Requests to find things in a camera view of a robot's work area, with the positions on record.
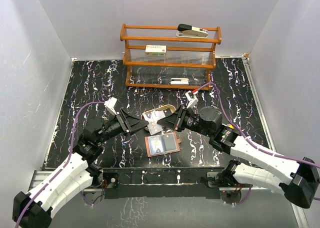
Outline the beige wooden tray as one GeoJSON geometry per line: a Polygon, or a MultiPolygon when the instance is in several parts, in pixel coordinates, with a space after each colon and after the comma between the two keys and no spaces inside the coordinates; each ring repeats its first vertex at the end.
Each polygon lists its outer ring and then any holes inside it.
{"type": "Polygon", "coordinates": [[[148,110],[146,112],[149,112],[149,111],[152,111],[152,110],[161,110],[161,111],[164,111],[165,109],[171,109],[172,112],[174,112],[176,110],[176,108],[173,106],[173,105],[163,105],[163,106],[160,106],[160,107],[157,107],[157,108],[154,108],[154,109],[151,109],[151,110],[148,110]]]}

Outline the pink leather card holder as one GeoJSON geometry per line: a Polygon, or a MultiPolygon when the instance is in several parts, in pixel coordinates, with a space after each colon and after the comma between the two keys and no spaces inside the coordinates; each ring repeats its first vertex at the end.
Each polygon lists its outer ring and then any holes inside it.
{"type": "Polygon", "coordinates": [[[154,157],[154,156],[159,156],[159,155],[164,155],[164,154],[170,154],[170,153],[180,152],[180,144],[181,144],[181,142],[182,142],[182,138],[178,138],[176,132],[171,132],[171,133],[165,133],[165,134],[161,134],[161,135],[153,135],[153,136],[159,136],[159,137],[161,138],[162,146],[163,146],[163,152],[160,153],[160,154],[156,154],[156,155],[151,155],[151,153],[150,153],[150,147],[149,147],[149,141],[148,141],[148,138],[149,138],[150,136],[146,137],[146,138],[145,138],[145,144],[146,144],[147,156],[148,156],[148,157],[154,157]],[[171,133],[173,133],[173,134],[174,134],[174,137],[175,137],[176,150],[175,150],[175,151],[166,152],[165,146],[164,146],[164,142],[163,142],[163,135],[165,135],[165,134],[171,134],[171,133]]]}

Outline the blue grey credit card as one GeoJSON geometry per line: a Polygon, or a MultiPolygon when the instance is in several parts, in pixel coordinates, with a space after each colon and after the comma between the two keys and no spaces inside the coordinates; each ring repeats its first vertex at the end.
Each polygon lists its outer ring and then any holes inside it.
{"type": "Polygon", "coordinates": [[[162,136],[166,152],[175,151],[177,149],[176,139],[173,133],[162,136]]]}

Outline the white VIP credit card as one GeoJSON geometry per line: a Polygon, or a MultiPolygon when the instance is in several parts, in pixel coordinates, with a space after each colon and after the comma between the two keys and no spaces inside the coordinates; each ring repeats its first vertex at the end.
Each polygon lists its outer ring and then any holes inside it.
{"type": "Polygon", "coordinates": [[[149,150],[151,155],[163,152],[162,140],[159,136],[151,136],[148,138],[149,150]]]}

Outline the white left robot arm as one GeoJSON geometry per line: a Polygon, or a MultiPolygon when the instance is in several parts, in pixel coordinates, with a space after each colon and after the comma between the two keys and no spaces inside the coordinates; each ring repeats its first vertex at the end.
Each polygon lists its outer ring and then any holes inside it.
{"type": "Polygon", "coordinates": [[[147,125],[147,121],[121,108],[101,127],[85,128],[55,171],[27,193],[21,191],[14,197],[12,219],[16,227],[49,227],[57,212],[74,196],[87,187],[102,184],[102,171],[94,165],[103,151],[102,144],[121,133],[135,134],[147,125]]]}

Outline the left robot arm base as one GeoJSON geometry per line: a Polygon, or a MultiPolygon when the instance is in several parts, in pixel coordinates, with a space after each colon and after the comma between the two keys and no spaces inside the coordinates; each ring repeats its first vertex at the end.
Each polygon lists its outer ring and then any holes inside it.
{"type": "Polygon", "coordinates": [[[119,186],[119,174],[116,172],[102,172],[93,178],[93,184],[80,192],[80,195],[90,208],[94,208],[106,197],[107,191],[117,189],[119,186]]]}

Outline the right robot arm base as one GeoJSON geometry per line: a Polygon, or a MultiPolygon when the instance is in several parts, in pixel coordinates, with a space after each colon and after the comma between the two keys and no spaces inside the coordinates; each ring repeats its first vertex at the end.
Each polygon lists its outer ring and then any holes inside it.
{"type": "Polygon", "coordinates": [[[229,174],[223,172],[207,172],[200,178],[200,182],[209,188],[232,188],[231,192],[238,192],[244,188],[244,184],[237,182],[229,174]]]}

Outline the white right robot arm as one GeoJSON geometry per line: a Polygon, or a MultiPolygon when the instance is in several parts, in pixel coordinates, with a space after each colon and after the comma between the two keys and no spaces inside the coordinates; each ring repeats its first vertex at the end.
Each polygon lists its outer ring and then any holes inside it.
{"type": "Polygon", "coordinates": [[[222,115],[213,107],[203,107],[196,114],[192,109],[180,106],[157,123],[177,132],[189,129],[207,136],[209,144],[217,151],[253,164],[248,166],[231,160],[222,172],[204,178],[208,184],[263,187],[284,195],[301,208],[310,208],[320,184],[320,175],[311,159],[289,160],[250,141],[235,127],[224,125],[222,115]]]}

